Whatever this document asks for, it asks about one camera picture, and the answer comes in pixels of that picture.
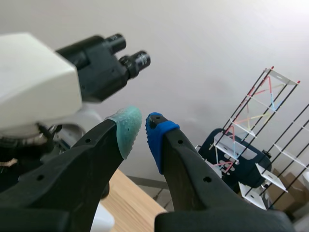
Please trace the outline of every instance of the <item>white object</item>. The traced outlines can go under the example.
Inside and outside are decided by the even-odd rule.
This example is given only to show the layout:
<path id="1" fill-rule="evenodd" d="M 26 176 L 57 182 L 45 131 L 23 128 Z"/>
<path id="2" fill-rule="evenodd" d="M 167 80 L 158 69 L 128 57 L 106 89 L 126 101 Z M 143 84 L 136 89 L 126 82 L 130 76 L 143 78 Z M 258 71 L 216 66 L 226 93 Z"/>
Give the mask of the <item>white object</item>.
<path id="1" fill-rule="evenodd" d="M 265 168 L 261 167 L 257 163 L 255 165 L 263 178 L 265 178 L 269 182 L 273 183 L 274 185 L 278 186 L 279 188 L 287 192 L 284 184 L 281 182 L 281 180 L 276 175 L 274 175 L 268 170 L 265 170 Z"/>
<path id="2" fill-rule="evenodd" d="M 28 33 L 0 36 L 0 137 L 31 137 L 36 123 L 75 125 L 76 136 L 59 135 L 70 146 L 102 122 L 96 111 L 82 104 L 75 66 Z M 98 205 L 92 232 L 108 232 L 113 216 Z"/>
<path id="3" fill-rule="evenodd" d="M 265 70 L 265 73 L 268 73 L 270 70 L 271 70 L 271 69 L 266 69 L 266 70 Z M 280 74 L 280 73 L 278 73 L 278 72 L 276 72 L 276 71 L 274 71 L 274 70 L 271 70 L 269 76 L 271 76 L 271 77 L 273 77 L 273 78 L 275 78 L 275 79 L 277 79 L 277 80 L 279 80 L 279 81 L 285 83 L 286 85 L 291 85 L 291 86 L 298 85 L 297 82 L 292 81 L 291 79 L 289 79 L 289 78 L 283 76 L 282 74 Z"/>
<path id="4" fill-rule="evenodd" d="M 99 203 L 90 232 L 109 232 L 114 224 L 113 216 Z"/>
<path id="5" fill-rule="evenodd" d="M 294 229 L 297 232 L 308 232 L 309 214 L 304 215 L 301 219 L 293 223 Z"/>
<path id="6" fill-rule="evenodd" d="M 307 189 L 309 189 L 309 172 L 303 173 L 303 180 Z"/>
<path id="7" fill-rule="evenodd" d="M 241 192 L 241 196 L 249 201 L 250 203 L 256 205 L 257 207 L 266 210 L 265 204 L 263 202 L 262 197 L 259 195 L 258 192 L 256 192 L 254 189 L 251 189 L 251 187 L 247 185 L 243 185 L 239 182 L 239 188 Z"/>
<path id="8" fill-rule="evenodd" d="M 220 171 L 220 169 L 216 166 L 214 166 L 212 163 L 209 163 L 207 160 L 205 160 L 205 162 L 214 170 L 214 172 L 220 177 L 222 178 L 222 172 Z"/>
<path id="9" fill-rule="evenodd" d="M 82 99 L 76 68 L 28 33 L 0 36 L 0 130 L 76 113 Z"/>
<path id="10" fill-rule="evenodd" d="M 256 138 L 255 133 L 252 130 L 248 130 L 247 128 L 243 127 L 241 124 L 234 123 L 233 120 L 230 118 L 230 122 L 239 128 L 241 128 L 243 131 L 247 132 L 248 134 L 252 135 L 254 138 Z"/>
<path id="11" fill-rule="evenodd" d="M 272 107 L 269 107 L 268 105 L 266 105 L 266 104 L 262 103 L 261 101 L 259 101 L 259 100 L 258 100 L 258 99 L 256 99 L 255 97 L 250 96 L 250 95 L 247 95 L 247 97 L 249 97 L 249 98 L 251 98 L 252 100 L 256 101 L 257 103 L 259 103 L 259 104 L 261 104 L 261 105 L 265 106 L 265 107 L 266 107 L 266 108 L 268 108 L 269 110 L 272 110 L 273 112 L 276 112 L 276 110 L 275 110 L 275 109 L 273 109 Z"/>
<path id="12" fill-rule="evenodd" d="M 277 144 L 274 144 L 274 146 L 284 155 L 286 155 L 287 157 L 291 158 L 292 160 L 294 160 L 295 162 L 299 163 L 300 165 L 302 165 L 304 168 L 307 168 L 306 165 L 299 159 L 296 158 L 296 156 L 292 155 L 291 153 L 287 152 L 286 150 L 283 150 L 280 146 L 278 146 Z"/>
<path id="13" fill-rule="evenodd" d="M 222 139 L 219 141 L 219 139 L 222 136 L 222 132 L 216 134 L 214 137 L 214 146 L 227 154 L 228 156 L 232 157 L 235 160 L 238 160 L 238 155 L 243 152 L 243 150 L 246 148 L 244 145 L 238 143 L 235 141 L 235 156 L 234 156 L 234 141 L 232 138 L 223 135 Z M 256 153 L 251 151 L 250 149 L 246 149 L 244 153 L 241 155 L 247 160 L 251 160 L 256 156 Z"/>

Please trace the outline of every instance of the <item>black rod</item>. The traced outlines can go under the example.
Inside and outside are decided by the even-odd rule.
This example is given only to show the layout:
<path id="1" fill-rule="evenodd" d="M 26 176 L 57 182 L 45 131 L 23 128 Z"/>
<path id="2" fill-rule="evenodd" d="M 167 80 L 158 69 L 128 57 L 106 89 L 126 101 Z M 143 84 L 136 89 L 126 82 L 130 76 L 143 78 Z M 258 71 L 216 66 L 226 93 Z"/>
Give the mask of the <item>black rod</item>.
<path id="1" fill-rule="evenodd" d="M 276 140 L 276 142 L 274 144 L 276 144 L 281 138 L 282 136 L 284 136 L 284 134 L 289 130 L 289 128 L 293 125 L 293 123 L 295 123 L 298 118 L 303 114 L 303 112 L 308 108 L 309 104 L 299 113 L 299 115 L 297 115 L 297 117 L 293 120 L 293 122 L 291 122 L 291 124 L 285 129 L 285 131 L 280 135 L 280 137 Z M 270 147 L 270 149 L 268 150 L 268 152 L 274 147 L 274 144 L 272 144 L 272 146 Z"/>
<path id="2" fill-rule="evenodd" d="M 295 179 L 289 184 L 289 186 L 286 188 L 286 190 L 288 190 L 294 183 L 295 181 L 304 173 L 304 171 L 309 167 L 309 164 L 300 172 L 300 174 L 298 174 L 297 177 L 295 177 Z M 282 192 L 282 194 L 270 205 L 269 208 L 271 208 L 283 195 L 285 194 L 285 191 Z"/>
<path id="3" fill-rule="evenodd" d="M 243 100 L 240 102 L 240 104 L 238 105 L 238 107 L 236 108 L 236 110 L 233 112 L 232 116 L 230 118 L 232 118 L 234 116 L 234 114 L 236 113 L 236 111 L 241 107 L 241 105 L 243 104 L 243 102 L 246 100 L 247 96 L 252 92 L 252 90 L 254 90 L 256 83 L 261 79 L 261 77 L 263 76 L 263 74 L 265 73 L 265 70 L 263 70 L 262 74 L 259 76 L 259 78 L 256 80 L 256 82 L 253 84 L 253 86 L 251 87 L 251 89 L 249 90 L 249 92 L 247 93 L 247 95 L 243 98 Z M 227 126 L 228 122 L 230 120 L 228 120 L 226 122 L 226 124 L 222 127 L 223 129 Z"/>
<path id="4" fill-rule="evenodd" d="M 292 90 L 288 93 L 288 95 L 283 99 L 283 101 L 282 101 L 282 103 L 279 105 L 279 107 L 278 107 L 278 109 L 277 110 L 279 110 L 280 109 L 280 107 L 284 104 L 284 102 L 288 99 L 288 97 L 293 93 L 293 91 L 296 89 L 296 87 L 297 87 L 298 85 L 295 85 L 293 88 L 292 88 Z M 274 116 L 274 113 L 270 116 L 270 118 L 269 118 L 269 120 L 267 121 L 267 123 L 271 120 L 271 118 Z M 262 128 L 259 130 L 259 132 L 266 126 L 266 124 L 264 124 L 263 126 L 262 126 Z M 246 148 L 244 149 L 244 151 L 248 148 L 248 146 L 250 146 L 251 145 L 251 142 L 246 146 Z M 265 170 L 262 172 L 262 173 L 264 173 L 265 171 L 266 171 L 266 169 L 268 168 L 268 167 L 270 167 L 270 165 L 272 164 L 272 162 L 265 168 Z M 253 188 L 251 187 L 249 190 L 248 190 L 248 192 L 245 194 L 245 196 L 247 196 L 248 195 L 248 193 L 252 190 Z"/>
<path id="5" fill-rule="evenodd" d="M 309 146 L 309 144 L 307 144 L 307 145 L 298 153 L 298 155 L 296 156 L 296 158 L 298 158 L 298 157 L 307 149 L 308 146 Z M 287 165 L 287 166 L 285 167 L 285 169 L 284 169 L 281 173 L 279 173 L 278 177 L 280 177 L 280 176 L 292 165 L 292 163 L 294 163 L 294 160 L 292 160 L 292 161 L 289 163 L 289 165 Z M 272 185 L 272 183 L 270 183 L 270 184 L 260 193 L 260 196 L 261 196 L 271 185 Z"/>
<path id="6" fill-rule="evenodd" d="M 253 92 L 252 96 L 256 93 L 256 91 L 259 89 L 259 87 L 264 83 L 264 81 L 266 80 L 267 76 L 270 74 L 270 72 L 272 71 L 272 69 L 270 69 L 268 71 L 268 73 L 265 75 L 265 77 L 263 78 L 263 80 L 259 83 L 259 85 L 257 86 L 257 88 L 255 89 L 255 91 Z M 240 115 L 240 113 L 242 112 L 242 110 L 246 107 L 246 105 L 249 103 L 249 101 L 251 100 L 251 98 L 249 98 L 242 106 L 241 110 L 237 113 L 237 115 L 235 116 L 233 122 L 236 120 L 236 118 Z M 215 144 L 215 146 L 219 143 L 219 141 L 222 139 L 222 137 L 224 136 L 224 134 L 227 132 L 227 130 L 231 127 L 232 123 L 230 123 L 230 125 L 228 126 L 228 128 L 225 130 L 224 133 L 222 133 L 221 137 L 219 138 L 219 140 L 217 141 L 217 143 Z"/>
<path id="7" fill-rule="evenodd" d="M 284 91 L 284 89 L 285 89 L 286 87 L 287 87 L 287 85 L 284 85 L 284 87 L 280 90 L 280 92 L 279 92 L 278 95 L 276 96 L 274 102 L 278 99 L 278 97 L 281 95 L 281 93 Z M 264 111 L 264 113 L 263 113 L 262 115 L 266 114 L 267 111 L 269 110 L 269 108 L 270 108 L 271 106 L 272 106 L 272 103 L 268 106 L 268 108 Z M 258 119 L 258 121 L 257 121 L 257 122 L 254 124 L 254 126 L 251 128 L 251 130 L 253 130 L 253 129 L 256 127 L 256 125 L 257 125 L 261 120 L 262 120 L 262 117 L 260 117 L 260 118 Z M 246 135 L 246 137 L 242 140 L 242 142 L 245 141 L 246 138 L 247 138 L 248 136 L 249 136 L 249 134 Z"/>

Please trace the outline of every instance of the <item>screw hole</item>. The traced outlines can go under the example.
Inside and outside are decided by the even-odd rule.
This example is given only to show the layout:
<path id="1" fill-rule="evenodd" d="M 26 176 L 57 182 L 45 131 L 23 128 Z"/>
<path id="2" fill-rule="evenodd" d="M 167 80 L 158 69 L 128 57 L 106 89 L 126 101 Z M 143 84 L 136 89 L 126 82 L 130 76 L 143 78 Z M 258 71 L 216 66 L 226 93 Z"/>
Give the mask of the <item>screw hole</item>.
<path id="1" fill-rule="evenodd" d="M 44 179 L 44 175 L 39 175 L 38 177 L 37 177 L 37 181 L 40 181 L 40 180 L 43 180 Z"/>
<path id="2" fill-rule="evenodd" d="M 204 182 L 208 182 L 208 183 L 209 183 L 209 182 L 211 182 L 211 178 L 210 178 L 210 177 L 208 177 L 208 176 L 204 177 L 204 179 L 203 179 L 203 180 L 204 180 Z"/>

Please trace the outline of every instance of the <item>white wall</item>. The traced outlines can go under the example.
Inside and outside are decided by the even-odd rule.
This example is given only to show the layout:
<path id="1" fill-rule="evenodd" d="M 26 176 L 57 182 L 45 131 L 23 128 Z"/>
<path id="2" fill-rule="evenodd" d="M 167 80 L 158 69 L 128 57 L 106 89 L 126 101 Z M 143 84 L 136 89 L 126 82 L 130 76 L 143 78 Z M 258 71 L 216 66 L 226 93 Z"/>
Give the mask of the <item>white wall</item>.
<path id="1" fill-rule="evenodd" d="M 307 0 L 0 1 L 0 33 L 30 31 L 57 49 L 93 34 L 120 32 L 125 53 L 148 51 L 151 66 L 96 109 L 108 116 L 133 104 L 144 118 L 161 112 L 194 145 L 225 123 L 262 69 L 272 65 L 301 80 L 280 111 L 284 120 L 296 116 L 308 102 L 308 25 Z M 258 145 L 269 148 L 282 131 L 283 126 L 272 130 Z M 163 180 L 144 125 L 121 170 Z"/>

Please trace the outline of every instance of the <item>colorful string structure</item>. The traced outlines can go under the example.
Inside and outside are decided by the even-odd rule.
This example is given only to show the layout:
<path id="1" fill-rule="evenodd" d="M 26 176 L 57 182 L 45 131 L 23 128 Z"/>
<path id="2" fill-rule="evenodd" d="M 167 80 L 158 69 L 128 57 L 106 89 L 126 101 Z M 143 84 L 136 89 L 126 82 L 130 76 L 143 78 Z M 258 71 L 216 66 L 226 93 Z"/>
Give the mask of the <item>colorful string structure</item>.
<path id="1" fill-rule="evenodd" d="M 244 99 L 241 101 L 239 106 L 236 108 L 232 116 L 223 126 L 223 132 L 218 133 L 214 137 L 213 144 L 209 147 L 209 150 L 213 147 L 215 148 L 216 154 L 216 164 L 213 167 L 218 168 L 222 172 L 222 177 L 229 175 L 233 171 L 233 165 L 239 164 L 239 157 L 250 157 L 256 155 L 248 147 L 252 142 L 257 138 L 260 132 L 265 128 L 265 126 L 270 122 L 273 116 L 280 110 L 284 105 L 287 98 L 292 94 L 295 88 L 299 85 L 300 81 L 295 82 L 287 77 L 281 75 L 280 73 L 273 70 L 274 67 L 270 69 L 263 70 L 262 74 L 256 80 L 254 85 L 251 87 L 249 92 L 246 94 Z M 257 113 L 259 109 L 264 109 L 264 111 Z M 296 122 L 299 116 L 291 123 L 290 127 Z M 307 130 L 306 124 L 300 127 L 299 131 Z M 276 142 L 271 146 L 268 152 L 271 149 L 276 149 L 278 155 L 271 161 L 271 164 L 281 155 L 289 157 L 292 161 L 291 163 L 280 173 L 287 170 L 293 162 L 297 162 L 304 167 L 304 170 L 309 167 L 301 162 L 299 156 L 307 148 L 304 147 L 301 153 L 294 156 L 286 151 L 287 146 L 290 142 L 299 134 L 299 132 L 292 137 L 290 142 L 284 147 L 278 145 L 278 141 L 281 137 L 289 130 L 288 127 L 285 132 L 277 139 Z M 223 162 L 218 159 L 218 150 L 222 151 L 225 154 L 225 157 L 228 157 L 228 161 Z M 253 189 L 249 186 L 246 186 L 242 183 L 239 183 L 240 192 L 242 197 L 247 201 L 255 204 L 256 206 L 267 209 L 265 206 L 262 195 L 271 185 L 275 185 L 282 189 L 282 195 L 288 191 L 290 186 L 284 186 L 280 181 L 279 176 L 275 176 L 272 172 L 263 168 L 259 165 L 260 161 L 255 164 L 256 169 L 258 169 L 262 179 L 265 179 L 267 182 L 267 187 L 264 190 Z"/>

